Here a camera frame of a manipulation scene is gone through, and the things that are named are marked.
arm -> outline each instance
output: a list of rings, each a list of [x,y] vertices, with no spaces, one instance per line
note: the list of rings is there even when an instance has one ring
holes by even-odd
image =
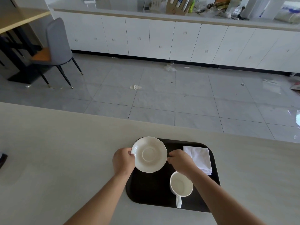
[[[107,225],[134,169],[130,147],[119,149],[112,159],[115,175],[64,225]]]
[[[167,158],[168,162],[173,165],[175,170],[193,182],[218,225],[264,224],[201,171],[187,153],[182,150],[174,150],[169,155],[171,157]]]

white cup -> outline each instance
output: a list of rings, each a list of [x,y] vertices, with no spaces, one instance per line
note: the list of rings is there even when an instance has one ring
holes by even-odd
[[[181,198],[187,197],[193,191],[193,183],[183,174],[175,171],[170,177],[170,190],[176,195],[176,206],[181,208]]]

cup handle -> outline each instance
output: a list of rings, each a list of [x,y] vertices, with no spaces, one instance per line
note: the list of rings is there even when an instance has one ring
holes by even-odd
[[[176,206],[181,208],[181,196],[176,195]]]

tile floor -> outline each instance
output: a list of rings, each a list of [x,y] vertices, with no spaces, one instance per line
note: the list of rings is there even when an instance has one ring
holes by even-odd
[[[0,102],[103,115],[300,143],[300,95],[290,90],[296,77],[184,68],[165,63],[74,55],[63,69],[74,89],[54,67],[29,88],[6,80],[0,69]],[[132,90],[130,85],[142,89]]]

chair backrest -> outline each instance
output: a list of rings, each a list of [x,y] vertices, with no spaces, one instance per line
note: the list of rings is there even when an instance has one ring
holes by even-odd
[[[62,65],[71,60],[72,51],[62,18],[57,18],[47,25],[46,37],[52,65]]]

